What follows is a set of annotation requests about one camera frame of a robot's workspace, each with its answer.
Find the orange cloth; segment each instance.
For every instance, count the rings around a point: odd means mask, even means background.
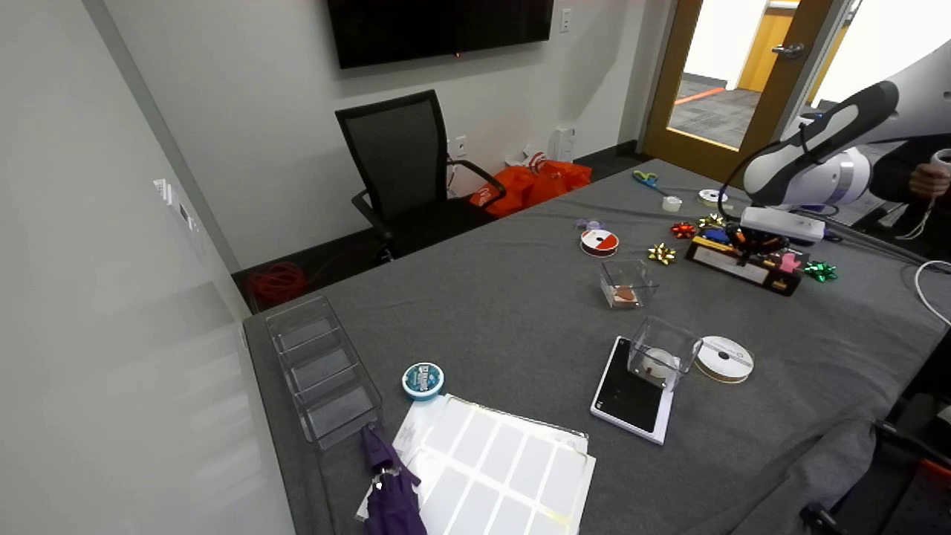
[[[491,204],[497,192],[485,186],[470,196],[470,207],[492,217],[509,217],[529,207],[592,186],[592,171],[569,160],[538,160],[534,168],[504,168],[497,183],[504,187],[501,201]]]

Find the door frame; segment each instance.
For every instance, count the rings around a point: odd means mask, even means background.
[[[650,114],[642,128],[642,153],[725,183],[749,156],[755,156],[770,141],[777,141],[791,114],[804,103],[809,74],[815,73],[815,67],[821,67],[821,59],[825,59],[825,42],[841,24],[847,3],[849,0],[798,0],[791,33],[785,36],[785,49],[804,46],[804,52],[792,58],[774,58],[745,138],[739,150],[731,150],[665,128],[703,6],[703,0],[673,0],[665,53],[656,68]]]

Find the table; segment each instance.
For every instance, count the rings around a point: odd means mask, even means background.
[[[687,201],[676,217],[621,174],[303,302],[336,309],[388,431],[409,409],[397,377],[416,361],[440,364],[459,398],[586,431],[598,471],[583,532],[797,532],[804,502],[828,505],[861,476],[870,424],[944,330],[913,294],[913,259],[861,235],[812,248],[837,279],[803,279],[792,299],[676,259],[647,264],[647,306],[608,309],[575,221],[598,217],[621,239],[615,259],[638,262],[656,242],[676,244],[673,221],[711,214],[696,192],[714,183],[663,160],[638,171]],[[360,446],[305,450],[265,337],[271,318],[250,318],[247,340],[296,532],[360,532]],[[687,374],[665,446],[644,446],[589,416],[613,340],[642,321],[751,340],[757,374],[742,388]]]

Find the black cable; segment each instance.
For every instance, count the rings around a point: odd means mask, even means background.
[[[890,424],[880,424],[876,431],[880,431],[881,441],[890,441],[890,444],[898,444],[898,446],[904,446],[904,450],[910,450],[910,453],[916,453],[916,456],[951,471],[951,459],[947,456],[942,456],[938,450],[922,444],[919,437],[895,428]]]
[[[739,223],[736,214],[725,214],[725,208],[722,208],[725,192],[733,186],[733,180],[736,180],[757,156],[764,156],[764,153],[770,153],[770,150],[777,150],[777,146],[780,146],[780,144],[767,144],[767,146],[760,146],[757,153],[751,153],[749,159],[742,159],[742,160],[731,171],[731,175],[720,186],[715,211],[720,211],[720,217],[722,217],[725,223]]]
[[[798,517],[804,528],[821,531],[824,535],[843,535],[835,517],[816,502],[804,505]]]
[[[815,160],[812,153],[809,153],[809,141],[804,141],[804,125],[803,122],[798,122],[798,146],[803,146],[803,159]]]

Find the cup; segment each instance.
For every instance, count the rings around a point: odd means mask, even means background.
[[[665,214],[676,214],[682,208],[682,201],[681,196],[663,196],[660,207],[663,207]]]

